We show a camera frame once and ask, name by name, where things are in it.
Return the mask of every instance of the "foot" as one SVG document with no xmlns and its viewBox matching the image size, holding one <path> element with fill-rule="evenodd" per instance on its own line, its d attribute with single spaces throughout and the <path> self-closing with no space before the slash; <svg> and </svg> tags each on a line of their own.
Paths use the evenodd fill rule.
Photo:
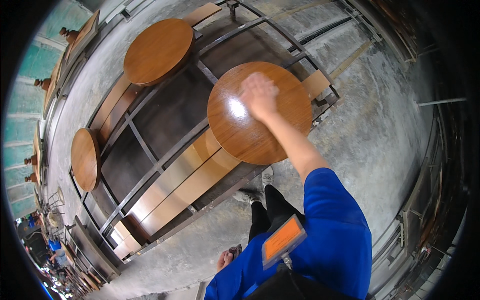
<svg viewBox="0 0 480 300">
<path fill-rule="evenodd" d="M 255 201 L 260 201 L 255 195 L 255 193 L 241 191 L 241 190 L 238 190 L 235 193 L 233 193 L 232 197 L 237 201 L 248 202 L 249 204 L 252 204 Z"/>
<path fill-rule="evenodd" d="M 262 172 L 262 187 L 265 190 L 265 186 L 267 184 L 272 184 L 273 185 L 273 169 L 272 166 L 268 166 L 263 172 Z"/>
</svg>

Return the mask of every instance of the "concrete floor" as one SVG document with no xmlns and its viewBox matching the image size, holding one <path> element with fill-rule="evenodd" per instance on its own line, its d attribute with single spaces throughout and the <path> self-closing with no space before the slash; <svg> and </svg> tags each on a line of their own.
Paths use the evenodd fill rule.
<svg viewBox="0 0 480 300">
<path fill-rule="evenodd" d="M 53 193 L 57 186 L 62 188 L 65 206 L 60 210 L 65 213 L 65 224 L 71 225 L 75 215 L 81 216 L 82 221 L 86 218 L 68 177 L 73 136 L 86 125 L 122 72 L 128 46 L 152 23 L 181 18 L 204 2 L 207 1 L 153 2 L 128 23 L 120 23 L 85 65 L 65 103 L 49 157 L 46 194 Z M 276 21 L 297 39 L 347 17 L 328 1 L 312 4 L 305 0 L 275 0 L 253 4 L 269 16 L 277 16 Z M 224 9 L 208 21 L 227 14 Z M 237 15 L 252 19 L 245 11 Z M 196 28 L 202 31 L 202 25 Z M 261 28 L 271 34 L 273 41 L 289 47 L 267 26 Z M 350 21 L 311 41 L 306 48 L 331 72 L 366 41 L 368 37 Z M 309 135 L 362 208 L 372 231 L 372 242 L 395 217 L 425 153 L 431 111 L 417 111 L 414 101 L 432 99 L 430 88 L 426 88 L 431 84 L 423 75 L 427 69 L 428 64 L 420 60 L 408 72 L 402 72 L 384 43 L 370 46 L 335 79 L 344 103 Z M 290 161 L 276 163 L 273 168 L 274 185 L 303 211 L 303 187 Z M 260 182 L 255 179 L 249 186 L 258 188 Z M 220 252 L 238 243 L 247 245 L 250 217 L 247 204 L 229 198 L 173 237 L 121 266 L 119 278 L 89 297 L 128 299 L 198 283 L 215 273 Z"/>
</svg>

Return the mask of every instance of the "badge holder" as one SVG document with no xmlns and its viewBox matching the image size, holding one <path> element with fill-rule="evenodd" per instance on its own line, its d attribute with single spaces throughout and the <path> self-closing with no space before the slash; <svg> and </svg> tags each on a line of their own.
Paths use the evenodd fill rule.
<svg viewBox="0 0 480 300">
<path fill-rule="evenodd" d="M 262 245 L 262 264 L 264 270 L 272 267 L 279 260 L 291 270 L 292 260 L 289 253 L 307 237 L 296 214 L 293 214 Z"/>
</svg>

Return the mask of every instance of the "wall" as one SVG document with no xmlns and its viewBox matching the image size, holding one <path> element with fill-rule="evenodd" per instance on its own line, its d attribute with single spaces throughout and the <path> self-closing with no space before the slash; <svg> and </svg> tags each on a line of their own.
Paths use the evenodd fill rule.
<svg viewBox="0 0 480 300">
<path fill-rule="evenodd" d="M 36 210 L 34 184 L 24 178 L 32 173 L 24 159 L 33 153 L 36 122 L 41 118 L 45 91 L 33 85 L 35 79 L 49 78 L 67 46 L 60 36 L 62 27 L 79 30 L 92 12 L 74 0 L 62 0 L 47 17 L 28 47 L 12 88 L 5 123 L 3 158 L 5 184 L 14 218 Z"/>
</svg>

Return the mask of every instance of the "round wooden tabletop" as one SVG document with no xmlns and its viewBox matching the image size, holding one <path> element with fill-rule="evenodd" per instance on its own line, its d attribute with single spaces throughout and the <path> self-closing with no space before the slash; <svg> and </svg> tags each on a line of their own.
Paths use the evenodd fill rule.
<svg viewBox="0 0 480 300">
<path fill-rule="evenodd" d="M 269 62 L 248 62 L 230 69 L 217 81 L 208 99 L 208 123 L 218 143 L 232 156 L 251 164 L 268 165 L 287 158 L 269 129 L 255 120 L 240 101 L 240 84 L 262 72 L 278 87 L 277 111 L 305 136 L 312 124 L 312 108 L 301 82 L 289 71 Z"/>
<path fill-rule="evenodd" d="M 193 44 L 193 29 L 184 20 L 157 22 L 140 33 L 130 45 L 123 61 L 123 71 L 136 85 L 157 84 L 184 65 Z"/>
<path fill-rule="evenodd" d="M 82 190 L 91 192 L 100 182 L 100 149 L 93 132 L 80 128 L 72 141 L 72 170 Z"/>
</svg>

